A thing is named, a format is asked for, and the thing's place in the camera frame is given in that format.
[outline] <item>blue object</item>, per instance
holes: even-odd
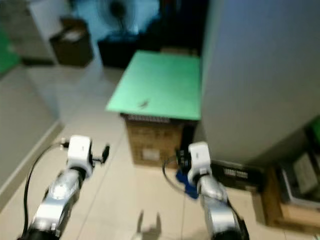
[[[197,199],[199,197],[197,188],[189,184],[188,175],[183,174],[181,170],[178,170],[175,174],[175,178],[182,184],[184,184],[184,191],[189,197]]]

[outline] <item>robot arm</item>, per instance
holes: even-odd
[[[188,181],[196,186],[204,209],[205,222],[212,240],[249,239],[246,225],[231,207],[225,187],[212,174],[208,145],[189,145],[191,169]]]
[[[66,169],[50,185],[22,240],[58,240],[61,237],[84,180],[91,177],[95,162],[104,164],[109,155],[109,146],[106,146],[102,158],[94,159],[91,145],[89,137],[74,135],[70,138]]]

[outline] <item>tiled floor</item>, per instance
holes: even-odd
[[[65,128],[60,137],[90,136],[93,153],[111,146],[104,166],[97,166],[81,189],[80,199],[63,240],[205,240],[204,213],[199,201],[174,191],[158,168],[132,164],[122,119],[105,112],[105,105],[122,71],[102,69],[29,69],[35,85]],[[35,169],[29,188],[30,218],[46,187],[65,167],[66,153],[53,150]],[[229,198],[244,217],[252,240],[311,240],[312,236],[269,228],[255,220],[251,194],[228,189]],[[15,240],[23,227],[23,185],[0,214],[0,239]]]

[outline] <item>green board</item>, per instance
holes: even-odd
[[[201,118],[199,58],[137,51],[106,110],[199,120]]]
[[[0,74],[19,63],[19,57],[10,51],[10,42],[0,28]]]

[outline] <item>cable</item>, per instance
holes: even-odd
[[[48,146],[46,149],[44,149],[42,151],[42,153],[36,158],[36,160],[34,161],[34,163],[32,164],[30,171],[28,173],[28,177],[26,179],[25,182],[25,186],[24,186],[24,194],[23,194],[23,210],[24,210],[24,226],[23,226],[23,231],[22,231],[22,236],[25,236],[28,230],[28,225],[29,225],[29,215],[28,215],[28,190],[29,190],[29,183],[30,183],[30,179],[31,179],[31,174],[33,172],[33,170],[35,169],[36,164],[39,162],[39,160],[41,159],[41,157],[49,150],[54,149],[56,147],[68,147],[69,143],[61,143],[61,142],[56,142],[51,144],[50,146]]]
[[[168,159],[166,159],[163,164],[162,164],[162,173],[164,175],[164,178],[166,179],[166,181],[171,185],[172,188],[174,188],[176,191],[182,193],[182,194],[188,194],[188,195],[194,195],[197,194],[199,195],[199,193],[197,193],[196,191],[186,191],[183,190],[182,188],[178,187],[176,184],[174,184],[167,176],[166,174],[166,167],[169,163],[172,163],[176,160],[176,156],[172,156],[169,157]]]

